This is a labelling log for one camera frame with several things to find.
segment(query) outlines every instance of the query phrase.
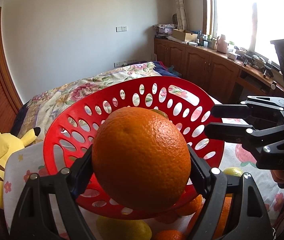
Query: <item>cabinet door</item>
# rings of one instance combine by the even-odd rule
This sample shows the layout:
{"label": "cabinet door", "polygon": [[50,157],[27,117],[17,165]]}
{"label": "cabinet door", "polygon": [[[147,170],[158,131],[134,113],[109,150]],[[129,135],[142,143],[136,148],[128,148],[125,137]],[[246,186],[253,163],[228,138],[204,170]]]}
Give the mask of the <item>cabinet door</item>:
{"label": "cabinet door", "polygon": [[174,66],[174,70],[182,74],[183,77],[186,76],[184,67],[184,57],[185,57],[185,47],[174,43],[168,43],[168,63],[170,66]]}
{"label": "cabinet door", "polygon": [[207,93],[223,104],[228,103],[238,71],[239,69],[232,62],[211,56],[205,80]]}
{"label": "cabinet door", "polygon": [[154,53],[157,55],[157,60],[162,61],[167,66],[167,44],[166,40],[154,39]]}
{"label": "cabinet door", "polygon": [[185,55],[186,79],[205,89],[205,67],[209,63],[210,55],[200,52],[197,49],[186,49]]}

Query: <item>wall socket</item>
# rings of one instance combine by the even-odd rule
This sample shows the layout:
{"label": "wall socket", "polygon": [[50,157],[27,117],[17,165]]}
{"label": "wall socket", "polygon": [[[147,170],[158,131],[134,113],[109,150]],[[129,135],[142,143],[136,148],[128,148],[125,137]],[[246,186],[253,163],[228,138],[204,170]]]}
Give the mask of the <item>wall socket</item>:
{"label": "wall socket", "polygon": [[134,62],[138,62],[138,60],[137,59],[130,59],[130,60],[124,60],[124,61],[120,61],[120,62],[114,62],[114,68],[123,67],[123,66],[130,66]]}
{"label": "wall socket", "polygon": [[126,32],[127,31],[127,26],[120,26],[120,27],[117,27],[116,28],[116,32],[119,33],[119,32]]}

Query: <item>curtain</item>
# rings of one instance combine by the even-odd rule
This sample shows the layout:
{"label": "curtain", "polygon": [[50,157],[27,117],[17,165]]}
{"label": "curtain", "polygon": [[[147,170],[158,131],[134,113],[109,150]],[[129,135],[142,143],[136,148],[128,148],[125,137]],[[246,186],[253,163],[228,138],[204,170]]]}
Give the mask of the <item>curtain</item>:
{"label": "curtain", "polygon": [[188,30],[189,26],[187,23],[186,12],[184,8],[185,0],[175,0],[178,15],[178,28]]}

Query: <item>orange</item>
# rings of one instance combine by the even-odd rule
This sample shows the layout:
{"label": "orange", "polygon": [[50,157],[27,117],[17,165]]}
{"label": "orange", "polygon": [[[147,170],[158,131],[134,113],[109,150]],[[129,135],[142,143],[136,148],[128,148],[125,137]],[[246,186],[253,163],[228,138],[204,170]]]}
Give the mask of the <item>orange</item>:
{"label": "orange", "polygon": [[202,195],[198,195],[194,200],[187,203],[175,210],[179,216],[189,216],[197,212],[197,210],[202,206]]}
{"label": "orange", "polygon": [[182,195],[191,172],[180,131],[162,115],[139,107],[112,112],[92,149],[95,176],[119,204],[163,212]]}
{"label": "orange", "polygon": [[163,223],[163,224],[172,224],[179,218],[178,214],[175,213],[175,211],[169,211],[159,217],[156,217],[155,220]]}
{"label": "orange", "polygon": [[[224,200],[220,219],[218,221],[217,227],[216,227],[214,235],[212,237],[213,240],[216,239],[216,238],[219,238],[223,235],[223,231],[224,231],[224,228],[226,226],[227,218],[229,216],[229,208],[231,206],[231,201],[232,201],[231,197],[226,197],[225,200]],[[186,229],[186,235],[188,235],[191,232],[193,226],[195,225],[195,222],[197,221],[197,218],[199,217],[199,215],[201,213],[201,210],[202,210],[202,207],[191,218],[191,220],[190,220],[190,222],[187,226],[187,229]]]}
{"label": "orange", "polygon": [[157,233],[153,240],[185,240],[185,236],[177,230],[167,230]]}

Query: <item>cardboard box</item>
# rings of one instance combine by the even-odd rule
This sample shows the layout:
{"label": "cardboard box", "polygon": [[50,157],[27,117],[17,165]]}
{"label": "cardboard box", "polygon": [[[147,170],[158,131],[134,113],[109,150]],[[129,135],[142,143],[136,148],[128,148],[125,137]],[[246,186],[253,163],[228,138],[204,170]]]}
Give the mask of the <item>cardboard box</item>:
{"label": "cardboard box", "polygon": [[193,41],[196,42],[196,39],[198,38],[198,35],[195,33],[191,33],[186,30],[178,30],[173,29],[172,37],[177,38],[182,41]]}

